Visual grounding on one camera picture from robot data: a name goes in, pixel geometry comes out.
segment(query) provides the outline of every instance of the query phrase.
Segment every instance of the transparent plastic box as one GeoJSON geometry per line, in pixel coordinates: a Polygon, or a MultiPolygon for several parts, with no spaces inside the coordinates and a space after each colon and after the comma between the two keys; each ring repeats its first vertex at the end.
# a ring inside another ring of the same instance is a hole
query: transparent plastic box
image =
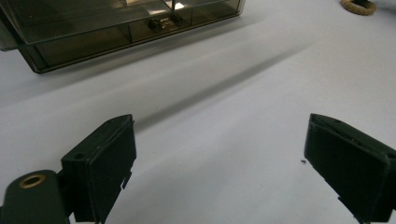
{"type": "Polygon", "coordinates": [[[0,0],[0,50],[45,73],[242,13],[245,0],[0,0]]]}

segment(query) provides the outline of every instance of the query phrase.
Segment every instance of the white table surface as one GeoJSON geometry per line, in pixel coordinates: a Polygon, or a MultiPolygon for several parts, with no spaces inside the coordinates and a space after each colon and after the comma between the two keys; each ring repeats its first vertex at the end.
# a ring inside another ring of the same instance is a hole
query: white table surface
{"type": "Polygon", "coordinates": [[[106,223],[358,223],[301,160],[310,113],[396,147],[396,2],[376,2],[362,17],[247,0],[238,18],[42,76],[0,52],[0,201],[133,114],[138,158],[106,223]]]}

